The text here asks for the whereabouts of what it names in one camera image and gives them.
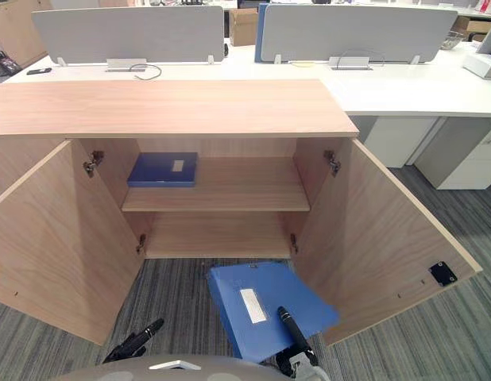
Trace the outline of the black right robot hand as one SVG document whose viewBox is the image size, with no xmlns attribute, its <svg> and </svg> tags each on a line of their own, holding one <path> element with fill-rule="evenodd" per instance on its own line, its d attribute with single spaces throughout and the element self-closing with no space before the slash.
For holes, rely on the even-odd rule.
<svg viewBox="0 0 491 381">
<path fill-rule="evenodd" d="M 276 364 L 284 375 L 295 378 L 303 360 L 307 360 L 311 366 L 318 366 L 319 361 L 292 315 L 283 306 L 278 307 L 277 313 L 293 344 L 276 354 Z"/>
</svg>

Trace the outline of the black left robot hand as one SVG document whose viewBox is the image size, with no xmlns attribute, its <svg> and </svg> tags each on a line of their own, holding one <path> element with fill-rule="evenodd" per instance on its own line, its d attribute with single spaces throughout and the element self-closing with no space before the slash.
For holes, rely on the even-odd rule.
<svg viewBox="0 0 491 381">
<path fill-rule="evenodd" d="M 164 319 L 159 318 L 139 333 L 131 333 L 121 344 L 114 347 L 103 363 L 142 356 L 146 351 L 145 344 L 160 330 L 163 324 Z"/>
</svg>

